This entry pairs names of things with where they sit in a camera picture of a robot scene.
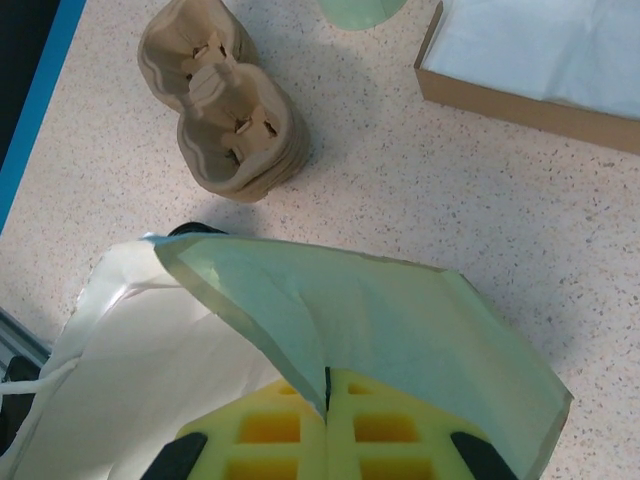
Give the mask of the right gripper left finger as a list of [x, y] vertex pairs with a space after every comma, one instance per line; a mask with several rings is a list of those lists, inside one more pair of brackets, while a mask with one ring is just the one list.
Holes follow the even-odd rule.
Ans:
[[285, 380], [181, 427], [146, 479], [324, 479], [325, 422]]

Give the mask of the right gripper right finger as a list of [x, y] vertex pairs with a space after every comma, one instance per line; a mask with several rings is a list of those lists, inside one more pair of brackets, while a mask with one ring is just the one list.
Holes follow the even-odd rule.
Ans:
[[362, 374], [327, 371], [330, 479], [514, 479], [468, 420]]

